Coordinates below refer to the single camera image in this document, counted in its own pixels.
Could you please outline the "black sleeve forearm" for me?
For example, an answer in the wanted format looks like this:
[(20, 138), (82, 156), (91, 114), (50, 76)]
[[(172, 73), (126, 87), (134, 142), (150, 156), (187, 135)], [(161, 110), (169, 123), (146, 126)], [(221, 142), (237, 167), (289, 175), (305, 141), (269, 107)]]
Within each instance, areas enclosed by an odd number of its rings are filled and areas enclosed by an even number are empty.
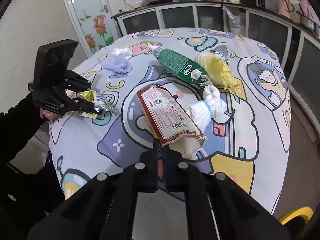
[(15, 157), (35, 158), (35, 135), (46, 122), (28, 94), (1, 113), (1, 239), (27, 239), (30, 229), (65, 200), (51, 156), (35, 173), (13, 165)]

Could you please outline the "left hand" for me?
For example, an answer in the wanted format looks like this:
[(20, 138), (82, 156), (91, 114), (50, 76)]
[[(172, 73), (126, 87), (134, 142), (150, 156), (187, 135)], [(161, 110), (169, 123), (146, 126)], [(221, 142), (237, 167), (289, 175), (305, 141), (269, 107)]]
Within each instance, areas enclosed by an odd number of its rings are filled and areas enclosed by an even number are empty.
[(61, 115), (50, 112), (48, 110), (44, 110), (44, 109), (41, 109), (41, 116), (43, 120), (47, 120), (47, 121), (61, 118)]

